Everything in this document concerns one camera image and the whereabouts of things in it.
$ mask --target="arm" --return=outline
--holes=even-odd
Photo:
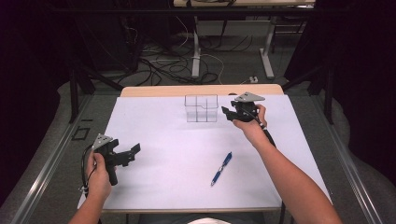
[[[70,224],[98,223],[103,205],[111,192],[105,159],[100,153],[91,152],[87,167],[87,176],[89,175],[91,175],[91,177],[89,179],[90,191],[88,197],[70,220]]]
[[[265,107],[257,107],[259,119],[266,126]],[[233,124],[259,152],[276,190],[297,223],[342,223],[318,185],[269,142],[256,120],[233,120]]]

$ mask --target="pen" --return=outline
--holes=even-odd
[[[215,177],[213,177],[213,180],[212,180],[212,183],[210,184],[210,186],[213,186],[216,183],[216,181],[218,180],[218,178],[219,178],[219,176],[221,174],[221,171],[224,169],[224,166],[227,165],[227,163],[230,161],[230,159],[232,157],[233,157],[233,153],[232,152],[228,153],[227,157],[225,158],[223,164],[220,166],[220,168],[219,168],[218,172],[216,173]]]

